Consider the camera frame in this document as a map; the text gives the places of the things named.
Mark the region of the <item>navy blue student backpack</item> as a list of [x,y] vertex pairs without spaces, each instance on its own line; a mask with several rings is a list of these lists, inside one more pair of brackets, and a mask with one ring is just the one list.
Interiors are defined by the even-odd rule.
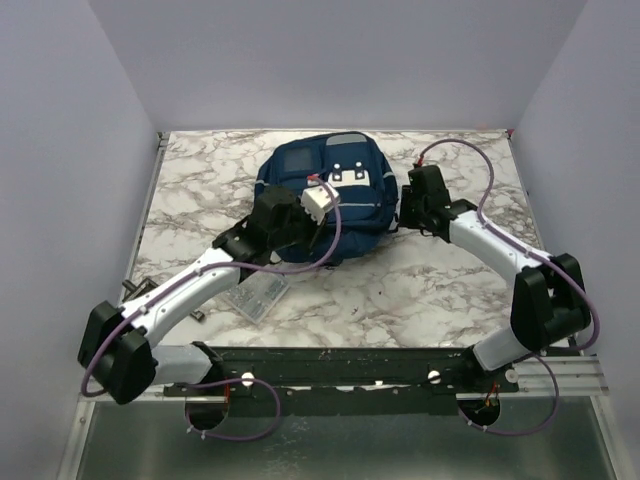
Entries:
[[395,174],[377,143],[358,131],[297,139],[259,167],[254,195],[281,185],[299,195],[319,175],[339,194],[341,235],[328,260],[337,265],[372,251],[390,231],[399,200]]

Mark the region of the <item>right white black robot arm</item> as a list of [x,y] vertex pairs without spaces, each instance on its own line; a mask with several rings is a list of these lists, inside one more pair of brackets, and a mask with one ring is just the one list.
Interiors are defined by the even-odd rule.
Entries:
[[578,260],[535,248],[490,221],[478,205],[452,199],[439,167],[416,165],[408,172],[399,220],[473,256],[511,290],[505,326],[467,348],[456,367],[467,389],[485,390],[497,370],[592,325]]

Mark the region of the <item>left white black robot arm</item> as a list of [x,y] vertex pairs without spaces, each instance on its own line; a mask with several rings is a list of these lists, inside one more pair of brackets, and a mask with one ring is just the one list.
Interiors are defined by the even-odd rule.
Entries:
[[150,292],[120,306],[103,301],[87,320],[78,362],[85,373],[81,393],[94,396],[90,380],[118,404],[136,399],[158,382],[188,383],[201,395],[214,393],[220,368],[194,345],[175,360],[160,363],[154,350],[161,340],[203,303],[242,283],[254,271],[272,273],[273,252],[314,243],[329,215],[339,215],[340,196],[314,177],[300,195],[282,186],[266,188],[249,215],[221,233],[182,272]]

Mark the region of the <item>clear plastic parts box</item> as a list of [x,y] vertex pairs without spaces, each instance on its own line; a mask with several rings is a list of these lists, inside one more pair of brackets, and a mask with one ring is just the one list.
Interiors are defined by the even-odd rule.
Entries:
[[283,275],[257,272],[220,297],[244,319],[259,324],[288,289]]

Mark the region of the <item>metal table clamp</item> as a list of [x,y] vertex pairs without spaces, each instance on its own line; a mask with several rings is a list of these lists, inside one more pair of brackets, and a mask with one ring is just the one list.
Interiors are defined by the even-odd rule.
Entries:
[[[144,277],[138,283],[134,283],[130,279],[125,279],[122,282],[122,286],[124,288],[122,302],[127,302],[150,293],[158,287],[158,283],[150,277]],[[205,314],[200,310],[193,310],[189,316],[200,324],[205,321]]]

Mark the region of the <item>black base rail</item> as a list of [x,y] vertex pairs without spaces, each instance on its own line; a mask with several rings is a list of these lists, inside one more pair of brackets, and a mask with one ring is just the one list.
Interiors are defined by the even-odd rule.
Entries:
[[213,408],[229,400],[235,416],[454,415],[456,397],[518,391],[504,369],[469,373],[463,348],[217,347],[208,380],[249,377],[229,390],[196,390],[180,382],[168,397]]

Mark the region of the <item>aluminium extrusion frame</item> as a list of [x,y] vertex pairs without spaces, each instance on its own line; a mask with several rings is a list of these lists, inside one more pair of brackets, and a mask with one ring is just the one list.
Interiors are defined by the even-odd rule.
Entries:
[[515,366],[519,394],[552,397],[554,374],[561,397],[594,397],[609,394],[609,386],[596,356],[545,357],[544,363],[529,359]]

